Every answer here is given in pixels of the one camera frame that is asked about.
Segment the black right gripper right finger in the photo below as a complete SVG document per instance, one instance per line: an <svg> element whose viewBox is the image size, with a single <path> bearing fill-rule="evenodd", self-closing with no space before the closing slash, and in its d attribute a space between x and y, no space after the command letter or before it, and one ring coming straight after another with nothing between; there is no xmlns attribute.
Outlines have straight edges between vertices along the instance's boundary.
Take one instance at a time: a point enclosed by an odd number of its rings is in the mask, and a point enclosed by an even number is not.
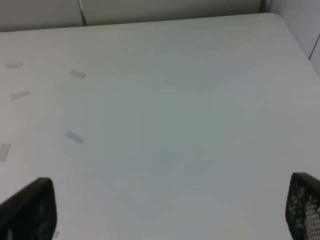
<svg viewBox="0 0 320 240"><path fill-rule="evenodd" d="M320 240L320 181L305 173L291 175L285 219L293 240Z"/></svg>

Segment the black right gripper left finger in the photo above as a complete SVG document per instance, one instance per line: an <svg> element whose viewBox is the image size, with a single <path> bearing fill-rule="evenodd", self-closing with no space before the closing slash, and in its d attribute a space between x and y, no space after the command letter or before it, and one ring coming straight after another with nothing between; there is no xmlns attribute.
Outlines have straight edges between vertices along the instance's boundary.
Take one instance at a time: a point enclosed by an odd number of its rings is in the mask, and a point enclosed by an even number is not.
<svg viewBox="0 0 320 240"><path fill-rule="evenodd" d="M2 240L51 240L57 226L53 181L40 177L0 204Z"/></svg>

